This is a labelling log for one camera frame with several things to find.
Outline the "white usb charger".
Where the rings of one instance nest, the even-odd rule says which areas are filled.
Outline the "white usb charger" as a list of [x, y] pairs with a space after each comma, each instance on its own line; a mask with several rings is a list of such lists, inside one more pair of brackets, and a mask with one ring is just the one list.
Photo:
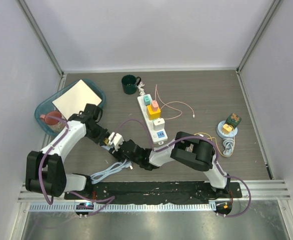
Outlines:
[[165, 128], [165, 120], [163, 118], [157, 118], [152, 121], [154, 131], [161, 131]]

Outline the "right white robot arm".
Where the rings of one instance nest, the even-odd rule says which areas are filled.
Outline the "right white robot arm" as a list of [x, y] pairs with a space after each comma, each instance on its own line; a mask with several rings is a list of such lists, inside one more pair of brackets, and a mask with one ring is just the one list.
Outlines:
[[109, 153], [119, 161], [131, 161], [147, 171], [177, 161], [193, 170], [203, 172], [216, 198], [230, 194], [229, 175], [218, 164], [219, 151], [215, 143], [199, 135], [179, 131], [169, 143], [155, 148], [142, 148], [131, 139], [113, 132], [108, 138]]

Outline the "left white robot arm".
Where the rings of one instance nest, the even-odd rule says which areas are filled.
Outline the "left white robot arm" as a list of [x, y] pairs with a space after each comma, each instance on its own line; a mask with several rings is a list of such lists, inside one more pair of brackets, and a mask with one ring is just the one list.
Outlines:
[[99, 125], [102, 115], [102, 108], [88, 103], [83, 111], [74, 113], [68, 120], [54, 117], [64, 128], [49, 145], [27, 155], [26, 190], [43, 194], [49, 204], [63, 193], [75, 192], [81, 199], [89, 199], [94, 191], [91, 177], [80, 173], [67, 174], [64, 161], [84, 137], [98, 146], [105, 145], [110, 133]]

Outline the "small yellow usb charger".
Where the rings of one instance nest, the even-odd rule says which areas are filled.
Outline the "small yellow usb charger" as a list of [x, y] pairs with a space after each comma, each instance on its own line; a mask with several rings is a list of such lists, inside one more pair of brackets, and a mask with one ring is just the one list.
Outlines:
[[103, 142], [104, 142], [107, 146], [110, 146], [110, 141], [109, 141], [108, 138], [105, 138], [105, 139], [103, 140]]

